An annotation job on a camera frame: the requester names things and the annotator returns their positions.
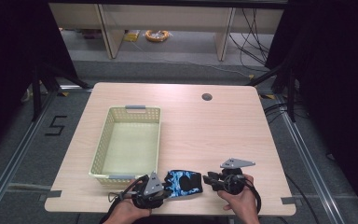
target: mesh basket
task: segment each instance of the mesh basket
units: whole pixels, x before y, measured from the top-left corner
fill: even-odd
[[[89,174],[102,184],[120,185],[158,169],[160,108],[109,108]]]

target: hand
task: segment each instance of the hand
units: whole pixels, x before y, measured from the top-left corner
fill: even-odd
[[[137,208],[132,199],[124,199],[115,207],[104,224],[131,224],[141,217],[149,217],[151,213],[151,209]]]
[[[254,178],[250,175],[244,175],[250,182],[254,182]],[[245,224],[260,223],[257,217],[257,210],[255,205],[255,196],[248,187],[243,188],[242,192],[237,195],[232,195],[224,190],[217,191],[220,198],[228,202],[223,207],[224,210],[233,210],[235,215]]]

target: blue patterned object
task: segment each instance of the blue patterned object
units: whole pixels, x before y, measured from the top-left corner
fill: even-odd
[[[202,193],[201,174],[192,171],[172,170],[165,177],[166,190],[171,190],[170,198]]]

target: black curtain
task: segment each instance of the black curtain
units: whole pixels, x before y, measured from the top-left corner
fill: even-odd
[[[76,77],[48,3],[0,0],[0,135],[41,63]]]
[[[311,48],[300,54],[293,69],[312,120],[358,196],[358,1],[329,3],[328,13],[309,40]],[[294,24],[280,24],[286,30],[277,32],[273,45],[279,45],[277,40],[283,36],[289,40],[271,47],[276,51],[271,52],[268,66],[282,61],[290,49],[285,46],[298,31],[297,21],[305,20],[294,11],[282,18]]]

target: metal rail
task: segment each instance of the metal rail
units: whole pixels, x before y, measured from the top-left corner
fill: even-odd
[[[56,95],[57,95],[56,91],[52,91],[48,94],[45,102],[43,103],[42,111],[40,115],[37,117],[36,120],[31,122],[31,125],[29,126],[26,134],[22,138],[19,146],[17,147],[9,163],[7,164],[5,171],[2,173],[0,177],[0,202],[4,197],[4,194],[7,190],[10,181],[13,179],[14,174],[16,174],[18,168],[20,167],[21,162],[25,157],[29,146],[34,140],[34,136],[37,133],[37,130],[39,129],[42,121],[44,120],[48,107],[51,105]]]
[[[284,103],[284,100],[280,95],[277,95],[277,101],[280,104]],[[343,216],[339,212],[336,200],[333,198],[330,189],[324,182],[324,178],[319,172],[319,169],[312,156],[310,155],[310,151],[308,150],[307,145],[305,144],[301,133],[296,126],[296,123],[291,121],[287,113],[283,113],[283,119],[290,134],[293,137],[293,140],[295,141],[300,158],[302,159],[305,168],[310,175],[310,180],[312,181],[313,187],[315,187],[316,192],[322,201],[322,205],[324,206],[327,216],[332,223],[345,223]]]

